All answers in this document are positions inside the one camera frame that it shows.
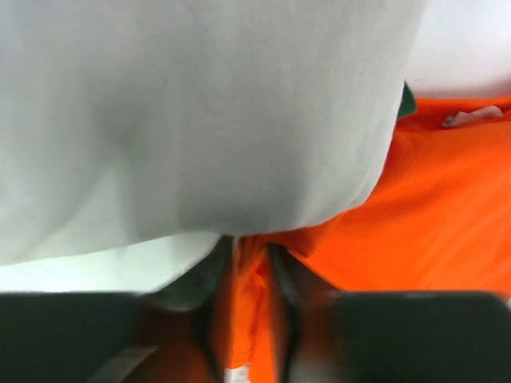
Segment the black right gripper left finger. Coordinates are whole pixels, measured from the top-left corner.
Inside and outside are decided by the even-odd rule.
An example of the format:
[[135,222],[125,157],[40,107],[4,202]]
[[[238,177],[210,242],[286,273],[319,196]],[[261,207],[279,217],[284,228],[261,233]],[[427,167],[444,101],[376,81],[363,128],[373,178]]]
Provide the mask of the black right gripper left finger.
[[232,242],[146,294],[5,291],[4,382],[222,382]]

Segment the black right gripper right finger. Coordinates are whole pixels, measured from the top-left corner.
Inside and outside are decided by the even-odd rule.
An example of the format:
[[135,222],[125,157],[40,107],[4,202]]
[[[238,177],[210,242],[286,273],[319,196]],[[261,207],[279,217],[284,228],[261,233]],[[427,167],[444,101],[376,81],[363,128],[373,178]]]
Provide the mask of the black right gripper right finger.
[[507,382],[510,308],[481,291],[339,290],[269,247],[280,382]]

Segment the orange t-shirt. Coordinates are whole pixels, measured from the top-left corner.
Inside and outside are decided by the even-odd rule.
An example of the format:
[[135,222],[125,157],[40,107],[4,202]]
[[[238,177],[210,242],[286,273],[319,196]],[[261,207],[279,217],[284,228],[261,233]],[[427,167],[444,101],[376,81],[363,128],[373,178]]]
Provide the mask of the orange t-shirt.
[[229,373],[273,382],[268,245],[348,291],[510,295],[510,99],[420,100],[397,123],[369,199],[315,227],[236,249]]

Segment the cream and green t-shirt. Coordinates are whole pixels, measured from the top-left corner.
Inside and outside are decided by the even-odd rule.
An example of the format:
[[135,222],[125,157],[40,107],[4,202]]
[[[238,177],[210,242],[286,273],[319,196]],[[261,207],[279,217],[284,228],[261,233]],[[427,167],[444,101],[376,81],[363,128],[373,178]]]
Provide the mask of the cream and green t-shirt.
[[2,290],[157,290],[364,203],[425,9],[2,2]]

